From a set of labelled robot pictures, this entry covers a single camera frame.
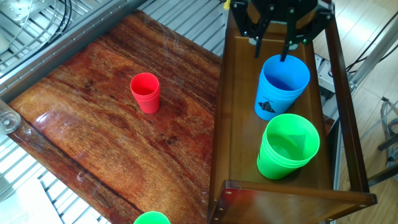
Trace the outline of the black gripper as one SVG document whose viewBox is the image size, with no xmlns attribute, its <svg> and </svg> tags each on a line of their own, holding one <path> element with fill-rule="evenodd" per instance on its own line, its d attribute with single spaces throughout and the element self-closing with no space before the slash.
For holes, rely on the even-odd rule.
<svg viewBox="0 0 398 224">
<path fill-rule="evenodd" d="M 280 55 L 280 61 L 284 62 L 290 46 L 299 43 L 309 44 L 326 29 L 335 16 L 333 8 L 321 7 L 315 11 L 315 18 L 312 21 L 297 30 L 297 21 L 317 6 L 317 0 L 252 0 L 251 2 L 260 14 L 256 23 L 253 23 L 247 11 L 249 1 L 231 0 L 230 7 L 240 34 L 256 41 L 255 58 L 259 57 L 262 38 L 271 21 L 287 21 L 285 46 Z"/>
</svg>

